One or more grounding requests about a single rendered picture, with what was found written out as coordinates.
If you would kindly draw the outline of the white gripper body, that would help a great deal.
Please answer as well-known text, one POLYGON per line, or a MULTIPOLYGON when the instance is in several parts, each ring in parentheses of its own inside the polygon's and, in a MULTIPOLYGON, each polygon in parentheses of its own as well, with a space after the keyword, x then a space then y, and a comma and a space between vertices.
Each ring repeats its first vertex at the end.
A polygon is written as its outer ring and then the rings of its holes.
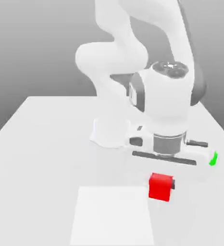
POLYGON ((164 156, 139 150, 128 151, 129 169, 141 180, 152 173, 172 176, 175 180, 205 181, 213 174, 210 165, 213 151, 184 151, 175 156, 164 156))

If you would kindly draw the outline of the small red cube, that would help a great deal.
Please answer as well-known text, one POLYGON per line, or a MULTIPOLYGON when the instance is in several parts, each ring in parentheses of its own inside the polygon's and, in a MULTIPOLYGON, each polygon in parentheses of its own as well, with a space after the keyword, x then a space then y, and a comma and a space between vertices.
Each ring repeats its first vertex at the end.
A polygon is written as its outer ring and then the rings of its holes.
POLYGON ((169 202, 173 176, 152 173, 149 178, 149 198, 169 202))

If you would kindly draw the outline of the small green cube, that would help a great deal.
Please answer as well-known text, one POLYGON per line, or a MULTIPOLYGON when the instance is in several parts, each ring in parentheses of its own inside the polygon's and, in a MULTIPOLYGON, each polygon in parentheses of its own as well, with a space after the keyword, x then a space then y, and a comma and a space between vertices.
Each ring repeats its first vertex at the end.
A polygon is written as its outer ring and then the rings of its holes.
POLYGON ((213 157, 211 158, 211 160, 209 162, 209 165, 210 166, 215 166, 216 163, 217 163, 217 159, 218 159, 218 153, 217 153, 217 151, 214 151, 213 157))

